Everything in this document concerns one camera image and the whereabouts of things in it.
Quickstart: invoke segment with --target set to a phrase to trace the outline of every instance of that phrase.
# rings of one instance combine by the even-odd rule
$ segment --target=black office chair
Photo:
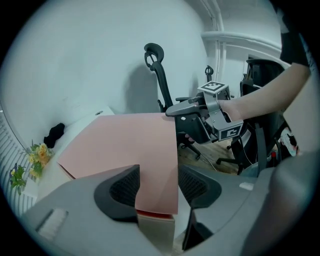
[[[249,65],[248,74],[244,75],[243,81],[240,82],[241,96],[265,86],[284,71],[280,64],[272,60],[248,59],[247,63]],[[284,123],[279,112],[245,120],[240,136],[233,138],[231,145],[227,147],[228,150],[232,149],[234,159],[219,158],[216,161],[218,165],[221,162],[237,164],[239,166],[237,174],[239,175],[243,169],[257,162],[259,143],[256,137],[256,124],[263,129],[267,156],[271,153],[281,135],[281,131],[284,129]]]
[[[164,105],[162,105],[161,101],[158,99],[158,104],[160,107],[160,110],[162,113],[165,113],[166,110],[171,107],[173,105],[171,96],[170,96],[170,92],[168,89],[168,84],[167,84],[167,79],[166,79],[166,74],[165,74],[165,70],[164,67],[162,66],[161,62],[164,59],[164,50],[162,49],[162,47],[156,43],[148,43],[144,46],[144,60],[145,60],[145,64],[147,65],[147,67],[151,70],[154,71],[156,73],[157,79],[158,79],[158,83],[159,83],[159,87],[164,99]],[[149,64],[147,61],[147,58],[150,57],[152,60],[152,64]],[[176,98],[176,101],[179,102],[183,102],[190,99],[190,97],[179,97]],[[201,153],[199,150],[197,150],[192,144],[194,142],[189,141],[189,138],[186,138],[186,133],[183,132],[179,127],[185,126],[185,123],[181,123],[182,121],[179,118],[175,118],[175,131],[176,131],[176,145],[177,147],[180,144],[183,144],[181,147],[185,148],[188,147],[189,149],[191,149],[193,152],[196,153],[196,159],[198,160],[201,156]]]

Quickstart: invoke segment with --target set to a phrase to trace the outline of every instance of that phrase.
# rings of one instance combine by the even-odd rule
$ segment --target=wooden floor
[[[218,158],[232,158],[231,149],[228,150],[227,146],[231,143],[231,139],[226,139],[221,142],[209,143],[209,144],[197,144],[193,145],[212,163],[218,172],[237,174],[238,166],[233,163],[222,162],[220,165],[216,164]],[[208,163],[208,161],[201,156],[199,160],[196,160],[196,154],[189,148],[178,148],[178,164],[179,165],[192,165],[201,167],[204,169],[212,170],[215,172],[213,167]]]

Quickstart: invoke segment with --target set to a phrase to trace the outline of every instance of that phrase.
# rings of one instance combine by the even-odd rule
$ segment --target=flower pot
[[[31,178],[27,178],[25,187],[22,189],[22,194],[37,199],[38,185]]]

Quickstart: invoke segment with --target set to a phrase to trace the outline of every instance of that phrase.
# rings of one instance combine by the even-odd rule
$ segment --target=forearm
[[[261,89],[234,100],[220,101],[221,108],[229,112],[233,121],[285,109],[298,95],[309,75],[307,66],[293,63]]]

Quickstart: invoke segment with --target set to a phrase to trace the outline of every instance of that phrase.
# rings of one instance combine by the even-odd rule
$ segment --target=flower bouquet
[[[11,189],[16,187],[18,194],[21,195],[21,190],[26,186],[26,181],[22,178],[25,170],[21,165],[15,163],[13,169],[9,172]]]
[[[32,164],[30,174],[33,177],[40,178],[44,167],[53,156],[53,151],[44,143],[38,145],[32,141],[32,146],[23,153],[28,156],[29,162]]]

